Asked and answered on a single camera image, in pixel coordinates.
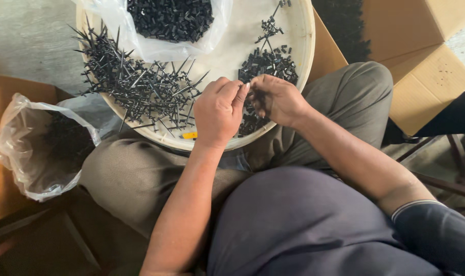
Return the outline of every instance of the round tray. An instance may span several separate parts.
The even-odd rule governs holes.
[[[281,45],[286,44],[288,47],[292,47],[292,53],[290,55],[292,56],[291,59],[296,64],[296,72],[299,75],[297,88],[299,91],[302,91],[308,80],[315,54],[315,18],[310,0],[291,0],[291,2],[291,7],[286,5],[283,8],[279,8],[275,15],[276,26],[282,27],[285,34],[275,35],[269,38],[269,41],[273,48],[280,48]],[[204,78],[203,82],[197,86],[200,91],[202,91],[209,82],[215,81],[220,77],[226,77],[231,80],[237,79],[237,72],[238,69],[241,68],[242,63],[248,60],[249,54],[253,53],[256,47],[261,47],[263,44],[263,41],[255,44],[258,37],[263,35],[261,21],[268,20],[274,13],[278,3],[279,2],[276,0],[234,1],[231,19],[221,42],[210,54],[196,57],[195,64],[190,72],[190,79],[197,81],[210,70],[210,73]],[[91,28],[95,28],[95,31],[98,31],[101,26],[101,17],[84,10],[79,4],[76,9],[77,28],[79,30],[88,29],[86,16],[88,16]],[[188,69],[192,61],[193,60],[190,59],[183,67]],[[177,61],[175,65],[180,66],[182,63],[183,61]],[[107,94],[101,94],[101,96],[120,118],[124,117],[125,109],[115,104],[114,98]],[[130,127],[139,126],[137,122],[126,123]],[[260,138],[275,125],[274,122],[269,122],[253,134],[241,138],[235,135],[227,144],[226,150],[233,150],[248,145]],[[144,137],[166,147],[184,151],[191,151],[193,149],[194,141],[192,139],[182,139],[179,136],[185,133],[195,132],[195,127],[187,127],[181,131],[173,130],[174,137],[164,127],[157,128],[159,129],[157,132],[154,132],[154,128],[152,127],[138,128],[136,131]]]

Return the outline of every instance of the forearm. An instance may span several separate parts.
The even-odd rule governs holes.
[[[211,194],[223,150],[195,143],[190,159],[152,232],[141,275],[184,273],[201,251]]]
[[[434,199],[404,166],[312,109],[294,127],[346,182],[390,215],[417,199]]]

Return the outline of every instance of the hand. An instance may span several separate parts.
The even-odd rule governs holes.
[[[224,150],[243,118],[250,84],[219,78],[204,89],[193,105],[198,138],[195,143]]]
[[[299,90],[283,79],[263,74],[251,80],[251,88],[256,92],[248,99],[258,116],[267,116],[279,125],[294,127],[296,120],[313,109]]]

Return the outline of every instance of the shirt sleeve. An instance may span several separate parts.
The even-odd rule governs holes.
[[[391,217],[408,249],[443,271],[465,276],[465,217],[435,200],[407,203]]]

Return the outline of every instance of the striped sleeve cuff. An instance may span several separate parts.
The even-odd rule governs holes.
[[[419,200],[415,200],[415,201],[412,201],[412,202],[409,202],[407,204],[403,204],[402,206],[400,206],[398,209],[396,209],[396,211],[393,212],[392,216],[391,216],[391,221],[393,223],[396,222],[396,219],[398,218],[398,216],[401,214],[401,212],[403,212],[404,210],[406,210],[407,208],[411,207],[411,206],[414,206],[414,205],[420,205],[420,204],[439,204],[439,205],[442,205],[444,207],[446,207],[444,204],[438,202],[437,200],[432,200],[432,199],[419,199]]]

